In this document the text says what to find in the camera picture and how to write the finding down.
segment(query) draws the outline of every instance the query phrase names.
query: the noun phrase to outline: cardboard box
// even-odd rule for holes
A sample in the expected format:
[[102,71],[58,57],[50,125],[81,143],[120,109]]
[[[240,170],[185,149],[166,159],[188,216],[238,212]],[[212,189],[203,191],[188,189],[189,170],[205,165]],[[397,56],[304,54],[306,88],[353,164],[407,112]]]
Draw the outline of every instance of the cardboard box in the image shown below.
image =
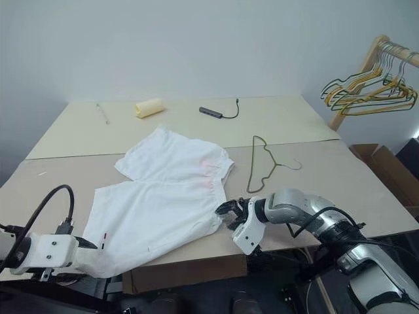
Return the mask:
[[378,144],[352,145],[350,150],[364,161],[409,212],[419,216],[419,180],[393,155]]
[[122,291],[138,294],[162,288],[193,285],[247,275],[244,254],[142,266],[122,274]]

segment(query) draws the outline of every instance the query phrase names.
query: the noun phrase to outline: white cloth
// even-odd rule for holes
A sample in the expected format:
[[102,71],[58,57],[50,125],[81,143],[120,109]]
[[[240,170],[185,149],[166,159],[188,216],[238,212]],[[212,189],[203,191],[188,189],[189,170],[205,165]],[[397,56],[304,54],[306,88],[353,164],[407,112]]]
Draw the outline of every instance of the white cloth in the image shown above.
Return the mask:
[[79,254],[77,267],[111,277],[212,234],[232,165],[213,143],[157,128],[115,165],[135,181],[96,190],[83,237],[98,250]]

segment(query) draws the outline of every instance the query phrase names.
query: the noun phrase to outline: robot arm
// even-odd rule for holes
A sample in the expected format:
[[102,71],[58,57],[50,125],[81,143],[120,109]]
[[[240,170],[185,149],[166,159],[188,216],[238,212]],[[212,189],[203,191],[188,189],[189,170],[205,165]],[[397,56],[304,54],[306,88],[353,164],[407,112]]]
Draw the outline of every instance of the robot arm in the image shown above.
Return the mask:
[[234,230],[233,241],[245,254],[251,254],[262,241],[267,222],[296,224],[300,229],[295,233],[289,228],[294,237],[307,230],[322,244],[333,244],[329,263],[323,263],[323,269],[313,268],[315,272],[308,272],[302,278],[311,280],[321,270],[335,265],[349,276],[349,293],[364,313],[394,302],[398,303],[396,306],[410,307],[412,313],[419,313],[416,307],[419,289],[413,280],[378,245],[368,244],[368,239],[359,231],[362,224],[355,224],[330,201],[289,188],[266,199],[254,197],[226,202],[216,213],[223,215],[231,210],[238,215],[229,226]]

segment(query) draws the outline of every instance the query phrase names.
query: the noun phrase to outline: white wall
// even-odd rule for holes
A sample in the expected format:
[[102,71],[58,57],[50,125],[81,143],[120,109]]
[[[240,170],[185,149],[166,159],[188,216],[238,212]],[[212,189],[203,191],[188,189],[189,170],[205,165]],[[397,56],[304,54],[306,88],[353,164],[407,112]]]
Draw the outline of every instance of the white wall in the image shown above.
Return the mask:
[[[374,37],[419,50],[415,0],[0,1],[3,181],[68,101],[302,94],[329,119],[319,91]],[[419,88],[418,69],[407,78]],[[340,133],[397,150],[418,118],[349,118]]]

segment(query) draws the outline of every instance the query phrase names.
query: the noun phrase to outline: wooden clothes rack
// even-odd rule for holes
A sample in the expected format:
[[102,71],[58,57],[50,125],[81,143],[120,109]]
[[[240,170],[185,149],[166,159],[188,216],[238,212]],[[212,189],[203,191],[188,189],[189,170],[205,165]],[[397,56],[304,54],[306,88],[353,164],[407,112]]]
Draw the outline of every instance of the wooden clothes rack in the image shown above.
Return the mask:
[[[362,63],[359,69],[359,72],[366,72],[373,68],[374,64],[378,61],[379,52],[386,47],[385,44],[389,41],[390,38],[385,35],[380,35],[376,39],[374,39],[368,51],[367,57],[365,58],[364,62]],[[400,60],[405,60],[407,63],[415,67],[419,67],[419,54],[415,54],[411,58],[408,58],[412,52],[413,51],[409,49],[404,49],[402,51],[397,51],[397,49],[393,49],[387,51],[386,53],[391,54],[392,56]],[[329,127],[332,130],[337,131],[345,118],[346,116],[342,115],[341,112],[338,111],[338,113],[331,119]]]

